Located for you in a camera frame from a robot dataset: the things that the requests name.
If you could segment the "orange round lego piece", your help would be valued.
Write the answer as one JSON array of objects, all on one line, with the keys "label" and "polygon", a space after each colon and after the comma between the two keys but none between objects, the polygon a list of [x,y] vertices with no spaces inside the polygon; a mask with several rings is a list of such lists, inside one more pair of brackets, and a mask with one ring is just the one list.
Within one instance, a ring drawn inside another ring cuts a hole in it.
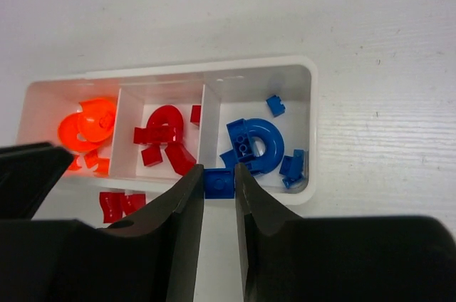
[{"label": "orange round lego piece", "polygon": [[79,104],[80,112],[72,113],[61,121],[58,138],[69,150],[90,152],[113,135],[117,106],[110,98],[94,98]]}]

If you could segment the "red round lego piece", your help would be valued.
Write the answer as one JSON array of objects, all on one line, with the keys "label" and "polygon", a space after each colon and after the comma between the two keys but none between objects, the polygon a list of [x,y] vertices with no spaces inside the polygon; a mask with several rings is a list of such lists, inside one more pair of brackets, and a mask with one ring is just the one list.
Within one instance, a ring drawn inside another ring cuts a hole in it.
[{"label": "red round lego piece", "polygon": [[182,143],[184,120],[173,105],[163,105],[155,110],[145,127],[135,127],[133,143],[137,145],[161,145]]}]

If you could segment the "blue lego plate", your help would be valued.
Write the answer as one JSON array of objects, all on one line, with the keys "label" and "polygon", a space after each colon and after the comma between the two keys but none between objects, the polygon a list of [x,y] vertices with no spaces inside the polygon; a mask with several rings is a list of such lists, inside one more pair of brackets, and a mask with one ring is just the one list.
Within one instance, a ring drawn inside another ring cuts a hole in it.
[{"label": "blue lego plate", "polygon": [[234,199],[234,169],[204,169],[205,199]]}]

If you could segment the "orange lego brick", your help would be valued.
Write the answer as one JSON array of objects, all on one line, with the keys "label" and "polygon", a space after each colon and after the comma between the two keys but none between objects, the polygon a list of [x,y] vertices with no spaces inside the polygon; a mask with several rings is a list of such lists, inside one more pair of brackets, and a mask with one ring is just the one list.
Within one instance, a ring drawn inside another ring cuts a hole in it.
[{"label": "orange lego brick", "polygon": [[83,168],[81,165],[82,161],[84,161],[85,167],[93,170],[96,176],[108,176],[110,159],[107,157],[100,157],[97,150],[91,150],[84,154],[74,154],[73,161],[67,170],[70,172],[81,170]]}]

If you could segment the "blue arch lego piece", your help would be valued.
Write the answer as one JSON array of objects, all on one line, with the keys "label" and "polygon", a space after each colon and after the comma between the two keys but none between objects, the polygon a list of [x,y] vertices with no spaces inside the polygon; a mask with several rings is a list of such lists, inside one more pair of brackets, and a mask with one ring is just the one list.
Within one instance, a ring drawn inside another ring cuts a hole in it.
[{"label": "blue arch lego piece", "polygon": [[275,170],[284,156],[284,139],[279,129],[261,118],[238,119],[227,124],[232,148],[220,155],[226,168],[243,163],[253,175]]}]

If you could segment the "blue lego brick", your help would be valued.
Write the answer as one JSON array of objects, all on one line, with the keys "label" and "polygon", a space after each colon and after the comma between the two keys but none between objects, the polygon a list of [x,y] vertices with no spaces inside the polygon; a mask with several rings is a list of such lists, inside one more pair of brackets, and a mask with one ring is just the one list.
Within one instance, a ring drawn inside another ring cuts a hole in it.
[{"label": "blue lego brick", "polygon": [[286,107],[278,95],[272,95],[267,98],[266,104],[274,118],[283,115],[286,111]]},{"label": "blue lego brick", "polygon": [[304,181],[304,165],[306,152],[295,149],[292,156],[284,155],[279,174],[283,176],[282,182],[286,189]]}]

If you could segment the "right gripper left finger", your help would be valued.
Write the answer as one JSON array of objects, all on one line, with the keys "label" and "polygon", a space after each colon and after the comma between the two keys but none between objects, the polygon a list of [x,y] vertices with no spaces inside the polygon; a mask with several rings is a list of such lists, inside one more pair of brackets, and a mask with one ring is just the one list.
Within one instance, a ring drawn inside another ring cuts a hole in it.
[{"label": "right gripper left finger", "polygon": [[192,301],[204,168],[106,228],[76,219],[1,223],[3,301]]}]

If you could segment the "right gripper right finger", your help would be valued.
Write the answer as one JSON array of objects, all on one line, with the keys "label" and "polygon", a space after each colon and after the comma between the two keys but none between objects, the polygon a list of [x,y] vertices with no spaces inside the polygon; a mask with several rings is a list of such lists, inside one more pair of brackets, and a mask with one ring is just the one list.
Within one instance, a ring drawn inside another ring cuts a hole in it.
[{"label": "right gripper right finger", "polygon": [[234,170],[245,301],[453,301],[455,240],[424,216],[303,218]]}]

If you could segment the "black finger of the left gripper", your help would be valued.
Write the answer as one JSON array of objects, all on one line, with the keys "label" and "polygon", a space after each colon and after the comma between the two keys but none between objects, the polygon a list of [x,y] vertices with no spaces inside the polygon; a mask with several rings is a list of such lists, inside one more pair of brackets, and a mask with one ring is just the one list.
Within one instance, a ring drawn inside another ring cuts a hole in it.
[{"label": "black finger of the left gripper", "polygon": [[1,218],[31,219],[73,160],[50,142],[2,147]]}]

